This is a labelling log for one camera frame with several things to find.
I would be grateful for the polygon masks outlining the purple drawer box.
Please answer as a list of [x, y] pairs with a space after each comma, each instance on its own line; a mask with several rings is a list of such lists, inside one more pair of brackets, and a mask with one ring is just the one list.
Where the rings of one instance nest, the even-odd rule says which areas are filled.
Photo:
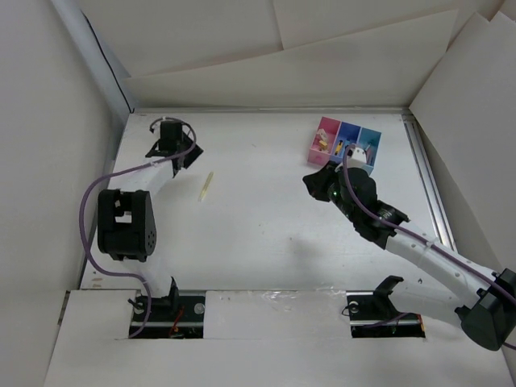
[[[335, 141], [333, 144], [333, 148], [331, 149], [330, 161], [333, 161], [336, 163], [339, 163], [342, 161], [345, 148], [348, 145], [354, 144], [357, 142], [358, 136], [360, 133], [360, 129], [361, 129], [360, 126], [357, 126], [354, 124], [345, 123], [345, 122], [340, 123], [339, 129], [337, 131], [337, 135], [335, 137]], [[335, 156], [334, 155], [335, 146], [337, 145], [337, 143], [340, 140], [343, 141], [343, 147], [340, 151], [340, 154], [338, 154], [338, 156]]]

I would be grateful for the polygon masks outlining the aluminium rail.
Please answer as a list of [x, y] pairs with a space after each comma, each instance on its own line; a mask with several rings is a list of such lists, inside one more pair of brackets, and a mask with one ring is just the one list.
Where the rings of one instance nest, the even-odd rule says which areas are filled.
[[431, 163], [428, 159], [427, 152], [422, 141], [421, 127], [419, 126], [416, 118], [411, 114], [403, 114], [402, 122], [406, 129], [406, 134], [410, 142], [419, 176], [422, 180], [435, 233], [440, 238], [440, 242], [443, 245], [455, 251], [456, 241], [452, 233], [450, 223], [448, 222], [447, 214], [431, 168]]

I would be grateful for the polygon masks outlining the yellow utility knife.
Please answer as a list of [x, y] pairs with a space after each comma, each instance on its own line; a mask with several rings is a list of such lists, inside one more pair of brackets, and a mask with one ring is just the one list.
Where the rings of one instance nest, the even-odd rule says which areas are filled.
[[337, 143], [337, 145], [335, 146], [335, 150], [334, 150], [334, 155], [335, 155], [335, 156], [338, 156], [338, 155], [340, 154], [340, 151], [341, 151], [342, 147], [343, 147], [343, 141], [342, 141], [342, 140], [340, 140], [340, 141]]

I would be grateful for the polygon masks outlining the light blue drawer box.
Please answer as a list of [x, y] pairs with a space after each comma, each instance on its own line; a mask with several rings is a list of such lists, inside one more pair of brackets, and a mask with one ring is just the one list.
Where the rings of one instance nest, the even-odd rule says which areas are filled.
[[365, 152], [366, 165], [364, 170], [371, 174], [377, 158], [377, 152], [381, 141], [381, 133], [365, 127], [360, 129], [356, 145]]

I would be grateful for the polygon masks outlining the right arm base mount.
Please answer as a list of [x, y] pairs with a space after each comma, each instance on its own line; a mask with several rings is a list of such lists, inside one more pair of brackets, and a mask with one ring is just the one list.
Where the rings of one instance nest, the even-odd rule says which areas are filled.
[[353, 339], [426, 338], [421, 316], [398, 311], [389, 299], [400, 282], [402, 277], [389, 276], [373, 290], [346, 292], [341, 315], [349, 320]]

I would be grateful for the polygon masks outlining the pink drawer box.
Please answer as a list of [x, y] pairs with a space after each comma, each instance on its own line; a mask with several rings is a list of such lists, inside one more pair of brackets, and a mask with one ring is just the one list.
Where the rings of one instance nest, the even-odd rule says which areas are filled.
[[320, 119], [308, 152], [307, 161], [310, 164], [324, 166], [330, 160], [340, 124], [337, 119]]

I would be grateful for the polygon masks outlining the yellow highlighter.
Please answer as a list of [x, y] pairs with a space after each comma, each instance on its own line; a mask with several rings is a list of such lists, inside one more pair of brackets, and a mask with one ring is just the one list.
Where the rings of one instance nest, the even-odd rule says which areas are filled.
[[203, 187], [201, 189], [201, 192], [200, 192], [200, 194], [198, 196], [198, 201], [199, 202], [202, 202], [205, 199], [205, 197], [207, 195], [207, 192], [208, 192], [208, 189], [210, 188], [210, 183], [213, 180], [213, 176], [214, 176], [214, 172], [213, 171], [209, 172], [209, 174], [208, 174], [208, 176], [206, 178], [206, 181], [205, 181], [205, 183], [204, 183], [204, 185], [203, 185]]

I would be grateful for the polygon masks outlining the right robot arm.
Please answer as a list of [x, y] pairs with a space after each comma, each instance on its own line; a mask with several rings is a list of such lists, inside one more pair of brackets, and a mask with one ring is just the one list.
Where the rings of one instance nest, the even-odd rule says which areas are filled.
[[328, 162], [302, 179], [309, 195], [333, 203], [355, 231], [380, 249], [399, 256], [445, 287], [425, 289], [387, 277], [374, 291], [372, 307], [381, 317], [423, 314], [459, 327], [477, 345], [497, 351], [515, 328], [515, 273], [476, 264], [418, 229], [409, 217], [377, 197], [366, 171]]

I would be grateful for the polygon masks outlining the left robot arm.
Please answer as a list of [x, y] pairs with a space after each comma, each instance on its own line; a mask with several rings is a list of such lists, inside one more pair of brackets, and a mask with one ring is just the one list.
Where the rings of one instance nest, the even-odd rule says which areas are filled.
[[203, 153], [190, 129], [180, 119], [164, 117], [154, 121], [149, 131], [158, 138], [145, 155], [151, 165], [128, 173], [112, 189], [98, 194], [99, 251], [122, 263], [130, 274], [144, 279], [152, 300], [140, 297], [135, 304], [139, 308], [150, 306], [165, 320], [177, 315], [180, 301], [172, 275], [161, 268], [158, 258], [152, 257], [158, 238], [152, 199]]

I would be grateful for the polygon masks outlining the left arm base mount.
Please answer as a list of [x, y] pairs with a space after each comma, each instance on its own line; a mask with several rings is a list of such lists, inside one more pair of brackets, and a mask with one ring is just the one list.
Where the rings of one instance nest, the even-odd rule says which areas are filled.
[[150, 317], [144, 324], [148, 298], [138, 295], [133, 307], [129, 336], [133, 339], [202, 339], [206, 291], [179, 290], [175, 280], [168, 296], [152, 299]]

